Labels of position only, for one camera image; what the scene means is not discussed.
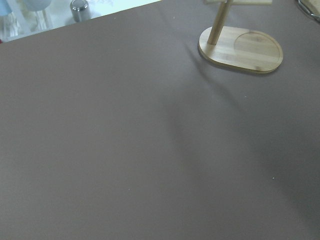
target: oval wooden base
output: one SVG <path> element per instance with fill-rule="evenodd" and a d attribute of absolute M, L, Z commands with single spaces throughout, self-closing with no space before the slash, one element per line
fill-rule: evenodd
<path fill-rule="evenodd" d="M 224 26 L 216 45 L 211 45 L 207 43 L 211 29 L 201 34 L 198 48 L 214 64 L 266 74 L 277 69 L 283 60 L 279 43 L 264 32 Z"/>

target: wooden stand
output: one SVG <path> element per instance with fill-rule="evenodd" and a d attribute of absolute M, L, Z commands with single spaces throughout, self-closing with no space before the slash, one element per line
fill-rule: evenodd
<path fill-rule="evenodd" d="M 248 1 L 251 4 L 272 3 L 272 0 L 238 0 L 237 4 L 248 4 Z M 233 0 L 220 4 L 213 27 L 200 36 L 199 52 L 205 59 L 220 66 L 257 74 L 274 71 L 283 60 L 281 46 L 264 32 L 224 26 L 232 4 Z"/>

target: gray tabletop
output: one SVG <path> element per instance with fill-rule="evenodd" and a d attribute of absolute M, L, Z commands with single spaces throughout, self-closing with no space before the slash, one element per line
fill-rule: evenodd
<path fill-rule="evenodd" d="M 163 0 L 0 45 L 1 240 L 318 240 L 320 25 L 293 0 L 226 25 L 275 72 L 198 53 L 218 6 Z"/>

